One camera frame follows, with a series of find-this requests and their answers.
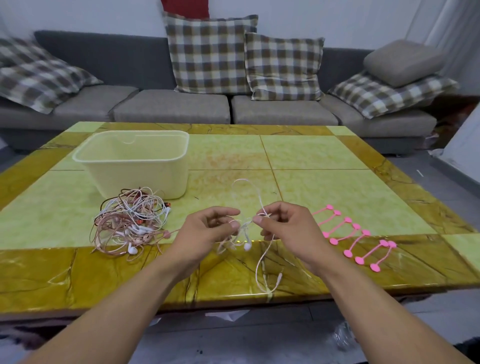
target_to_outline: hand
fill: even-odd
[[[239,213],[236,208],[213,206],[187,216],[172,246],[165,252],[179,266],[184,265],[183,278],[192,274],[214,243],[236,233],[240,224],[229,216]]]
[[[253,222],[263,228],[260,234],[264,239],[272,240],[273,235],[280,238],[309,271],[317,274],[318,258],[329,249],[329,244],[310,211],[306,207],[283,201],[274,202],[264,209],[270,214],[269,218],[259,215],[253,217]]]

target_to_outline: plastic basket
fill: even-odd
[[[189,135],[177,130],[108,131],[90,136],[75,151],[105,198],[121,189],[150,187],[164,199],[187,189]]]

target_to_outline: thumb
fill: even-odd
[[[226,237],[235,233],[240,227],[240,223],[238,221],[231,221],[228,224],[222,224],[216,226],[214,228],[210,228],[210,234],[212,239],[215,242],[220,242],[224,240]]]
[[[282,223],[275,221],[267,216],[255,215],[252,218],[252,221],[260,226],[262,229],[265,229],[276,236],[280,235],[280,229],[282,228]]]

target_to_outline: yellow marble tabletop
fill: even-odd
[[[391,294],[429,293],[480,286],[480,234],[452,210],[369,147],[346,127],[189,125],[79,122],[0,174],[0,314],[49,315],[92,307],[157,254],[148,247],[127,262],[92,252],[89,232],[102,196],[73,150],[93,133],[107,130],[184,130],[191,134],[187,192],[170,201],[166,228],[211,205],[228,205],[251,217],[263,203],[284,200],[312,212],[332,204],[370,230],[353,253],[364,255],[380,238],[398,247],[373,273]],[[315,217],[325,220],[329,212]],[[334,227],[333,221],[324,225]],[[350,232],[343,226],[334,237]],[[179,283],[161,310],[233,307],[318,300],[329,297],[323,282],[308,272],[281,242],[275,242],[259,272],[270,288],[262,293],[255,267],[266,248],[259,230],[250,251],[212,252],[190,278]],[[355,237],[340,242],[348,248]],[[162,245],[162,251],[168,244]]]

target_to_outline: left hand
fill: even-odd
[[[195,271],[214,243],[236,233],[240,224],[229,216],[239,213],[236,208],[213,206],[187,216],[172,246],[165,252],[183,267],[182,279]]]

